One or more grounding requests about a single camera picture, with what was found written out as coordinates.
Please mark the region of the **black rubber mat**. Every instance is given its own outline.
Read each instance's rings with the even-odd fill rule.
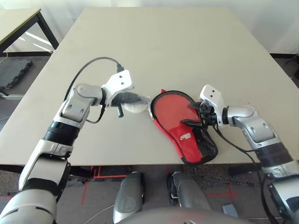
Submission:
[[[0,88],[10,89],[32,65],[31,60],[5,59],[0,63]]]

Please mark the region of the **white table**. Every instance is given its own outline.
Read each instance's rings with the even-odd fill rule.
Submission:
[[[97,56],[110,56],[131,73],[134,92],[154,97],[180,90],[197,99],[205,84],[220,90],[226,105],[252,105],[270,122],[294,159],[299,159],[299,92],[295,84],[225,8],[87,8],[31,85],[0,133],[0,164],[25,164],[49,127],[77,71]],[[111,62],[89,66],[78,82],[102,85]],[[93,108],[90,119],[96,119]],[[211,163],[248,158],[216,136]],[[237,128],[224,128],[233,143],[249,149]],[[106,110],[86,123],[70,157],[72,165],[182,163],[148,113]]]
[[[0,10],[0,53],[7,49],[23,33],[38,23],[53,48],[59,45],[48,24],[40,13],[40,8]],[[8,94],[0,88],[0,99],[20,100],[23,95]]]

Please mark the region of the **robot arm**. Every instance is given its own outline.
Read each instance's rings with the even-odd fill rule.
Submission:
[[[225,107],[221,92],[206,85],[199,96],[200,114],[206,125],[240,128],[269,179],[272,199],[282,216],[299,223],[299,164],[293,160],[279,136],[257,109],[251,106]]]
[[[19,179],[20,193],[2,211],[0,224],[55,223],[56,203],[71,169],[67,158],[90,107],[110,106],[117,94],[132,88],[127,70],[111,76],[102,87],[79,84],[72,88],[25,165]]]

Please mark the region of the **black table leg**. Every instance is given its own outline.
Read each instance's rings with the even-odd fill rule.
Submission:
[[[54,49],[56,49],[59,46],[59,43],[58,43],[57,39],[55,38],[54,34],[52,33],[52,31],[50,30],[48,24],[46,23],[45,19],[42,16],[42,14],[39,12],[38,14],[36,14],[36,16],[38,17],[38,22],[37,22],[38,25],[40,26],[43,33],[48,38],[48,40],[51,43],[52,47]]]

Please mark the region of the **black cable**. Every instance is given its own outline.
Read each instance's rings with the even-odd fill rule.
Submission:
[[[81,72],[82,72],[88,65],[90,65],[91,63],[93,63],[93,62],[95,62],[95,61],[97,61],[97,60],[110,60],[110,61],[113,61],[113,62],[116,63],[116,69],[117,69],[117,70],[120,69],[120,68],[123,68],[122,65],[119,64],[118,61],[116,61],[115,59],[110,58],[110,57],[96,57],[96,58],[90,60],[89,62],[87,62],[87,63],[86,63],[86,64],[85,64],[85,65],[84,65],[84,66],[77,72],[77,74],[76,74],[75,77],[73,78],[73,80],[72,80],[72,82],[71,82],[69,88],[68,88],[67,91],[66,91],[66,94],[65,94],[65,97],[64,97],[64,101],[66,101],[66,99],[67,99],[67,97],[68,97],[68,95],[69,95],[69,93],[70,93],[70,91],[71,91],[71,88],[72,88],[72,86],[74,85],[74,82],[76,81],[76,79],[78,78],[78,76],[81,74]]]
[[[72,88],[72,86],[74,85],[74,83],[75,83],[76,79],[78,78],[78,76],[81,74],[81,72],[82,72],[88,65],[90,65],[91,63],[93,63],[93,62],[95,62],[95,61],[97,61],[97,60],[110,60],[110,61],[113,61],[113,62],[116,63],[116,72],[117,72],[117,73],[120,72],[120,71],[124,71],[123,66],[122,66],[121,64],[119,64],[119,62],[116,61],[115,59],[110,58],[110,57],[96,57],[96,58],[90,60],[89,62],[87,62],[87,63],[86,63],[86,64],[85,64],[85,65],[84,65],[84,66],[77,72],[77,74],[75,75],[75,77],[74,77],[73,80],[71,81],[71,84],[70,84],[69,88],[68,88],[67,91],[66,91],[66,94],[65,94],[65,97],[64,97],[64,101],[66,101],[67,97],[69,96],[69,93],[70,93],[70,91],[71,91],[71,88]],[[106,105],[105,105],[106,95],[105,95],[104,92],[103,92],[103,99],[104,99],[104,100],[103,100],[103,103],[102,103],[102,109],[101,109],[99,118],[98,118],[96,121],[91,121],[91,120],[88,120],[88,119],[87,119],[87,120],[86,120],[87,122],[89,122],[89,123],[91,123],[91,124],[96,124],[96,123],[98,123],[98,122],[101,120],[101,118],[102,118],[102,116],[103,116],[103,114],[104,114],[104,112],[105,112],[105,107],[106,107]]]
[[[235,147],[236,149],[238,149],[239,151],[241,151],[242,153],[250,153],[250,152],[254,152],[254,150],[245,150],[245,149],[242,149],[238,146],[236,146],[234,143],[230,142],[229,140],[227,140],[227,138],[225,138],[223,136],[223,134],[220,132],[220,130],[215,128],[215,126],[213,126],[214,130],[216,131],[216,133],[223,139],[225,140],[228,144],[232,145],[233,147]]]
[[[261,178],[261,174],[260,172],[258,171],[258,167],[256,165],[256,162],[254,161],[254,159],[251,157],[251,155],[249,155],[247,152],[252,152],[253,150],[244,150],[238,146],[236,146],[235,144],[231,143],[229,140],[227,140],[223,134],[220,132],[220,130],[218,129],[218,125],[217,125],[217,128],[215,128],[215,126],[213,126],[214,130],[216,131],[216,133],[223,139],[225,140],[228,144],[232,145],[233,147],[235,147],[236,149],[238,149],[240,152],[244,153],[245,155],[247,155],[250,160],[252,161],[254,167],[255,167],[255,170],[256,170],[256,175],[257,175],[257,179],[258,179],[258,182],[259,182],[259,185],[260,185],[260,191],[261,191],[261,201],[262,201],[262,205],[263,205],[263,209],[270,221],[271,224],[278,224],[276,218],[271,214],[270,210],[269,210],[269,207],[268,207],[268,204],[266,202],[266,198],[265,198],[265,194],[264,194],[264,184],[265,184],[265,180],[266,180],[266,176],[264,177],[263,181],[262,181],[262,178]]]

